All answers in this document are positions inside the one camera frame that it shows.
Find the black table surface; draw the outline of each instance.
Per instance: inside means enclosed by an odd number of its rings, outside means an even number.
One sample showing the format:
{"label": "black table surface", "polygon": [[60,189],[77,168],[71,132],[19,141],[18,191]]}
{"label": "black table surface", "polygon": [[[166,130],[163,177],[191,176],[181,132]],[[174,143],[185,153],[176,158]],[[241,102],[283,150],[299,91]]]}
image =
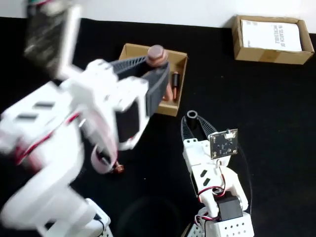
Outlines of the black table surface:
{"label": "black table surface", "polygon": [[[21,56],[25,27],[23,19],[0,18],[1,111],[48,81]],[[315,45],[316,35],[311,38]],[[116,60],[127,42],[161,44],[186,52],[189,61],[178,116],[151,118],[135,149],[120,154],[125,173],[101,176],[86,162],[72,184],[111,217],[115,236],[180,236],[193,220],[200,205],[182,157],[180,120],[194,109],[218,130],[239,129],[252,179],[255,236],[314,237],[316,57],[303,66],[235,61],[230,29],[83,19],[74,64]],[[230,167],[249,198],[241,156]],[[0,236],[18,233],[1,229]]]}

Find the white robotic arm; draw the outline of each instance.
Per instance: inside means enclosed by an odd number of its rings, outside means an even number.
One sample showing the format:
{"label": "white robotic arm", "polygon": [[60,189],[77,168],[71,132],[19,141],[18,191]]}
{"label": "white robotic arm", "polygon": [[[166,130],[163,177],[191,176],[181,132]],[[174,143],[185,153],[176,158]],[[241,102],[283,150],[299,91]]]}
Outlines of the white robotic arm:
{"label": "white robotic arm", "polygon": [[[205,140],[199,141],[194,132]],[[192,231],[200,228],[205,237],[253,237],[251,218],[245,212],[248,200],[237,174],[227,167],[231,155],[237,153],[237,130],[217,132],[197,112],[188,111],[182,118],[181,135],[192,184],[205,205]]]}
{"label": "white robotic arm", "polygon": [[112,236],[106,213],[69,187],[84,159],[79,127],[95,145],[93,167],[110,172],[118,150],[136,145],[162,100],[169,64],[153,69],[144,56],[78,69],[71,60],[79,7],[52,3],[34,16],[25,53],[63,82],[48,82],[1,115],[0,150],[15,153],[16,164],[34,176],[6,202],[0,220],[44,237]]}

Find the white wall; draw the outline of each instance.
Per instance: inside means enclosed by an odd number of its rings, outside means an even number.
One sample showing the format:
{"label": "white wall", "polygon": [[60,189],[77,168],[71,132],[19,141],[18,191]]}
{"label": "white wall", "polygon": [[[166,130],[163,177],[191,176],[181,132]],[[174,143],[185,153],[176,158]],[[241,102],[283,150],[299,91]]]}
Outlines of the white wall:
{"label": "white wall", "polygon": [[[22,17],[23,0],[0,0],[0,16]],[[304,19],[316,33],[316,0],[78,0],[84,17],[131,21],[230,27],[235,14],[288,16]]]}

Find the open cardboard box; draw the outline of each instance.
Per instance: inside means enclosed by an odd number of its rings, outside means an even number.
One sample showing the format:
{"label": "open cardboard box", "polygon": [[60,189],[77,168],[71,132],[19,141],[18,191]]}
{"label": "open cardboard box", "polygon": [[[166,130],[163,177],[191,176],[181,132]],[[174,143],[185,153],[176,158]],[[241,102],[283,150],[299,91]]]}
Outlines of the open cardboard box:
{"label": "open cardboard box", "polygon": [[[302,50],[300,52],[281,51],[262,48],[243,47],[241,20],[259,22],[280,22],[297,24],[300,32]],[[236,16],[233,28],[234,53],[236,60],[304,64],[314,54],[310,35],[303,20],[287,17]]]}
{"label": "open cardboard box", "polygon": [[[148,49],[149,49],[148,46],[126,43],[123,47],[122,53],[119,56],[119,60],[147,55]],[[188,55],[186,53],[172,51],[172,50],[167,50],[167,51],[169,54],[168,61],[170,63],[169,79],[171,79],[171,75],[175,71],[178,71],[180,74],[180,88],[178,91],[178,100],[176,102],[162,101],[159,104],[159,107],[156,113],[163,114],[163,115],[177,116],[179,106],[180,106],[180,101],[181,101],[182,88],[183,88],[183,83],[184,83],[184,75],[185,75],[186,67],[187,67]]]}

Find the circuit board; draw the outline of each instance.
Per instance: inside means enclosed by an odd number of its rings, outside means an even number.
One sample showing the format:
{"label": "circuit board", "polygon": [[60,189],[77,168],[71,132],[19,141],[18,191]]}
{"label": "circuit board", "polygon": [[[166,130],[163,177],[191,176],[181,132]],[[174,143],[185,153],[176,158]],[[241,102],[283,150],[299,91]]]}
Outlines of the circuit board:
{"label": "circuit board", "polygon": [[24,56],[55,78],[60,66],[69,7],[59,7],[55,11],[48,11],[45,7],[31,18]]}
{"label": "circuit board", "polygon": [[238,129],[231,129],[210,135],[211,159],[237,154]]}

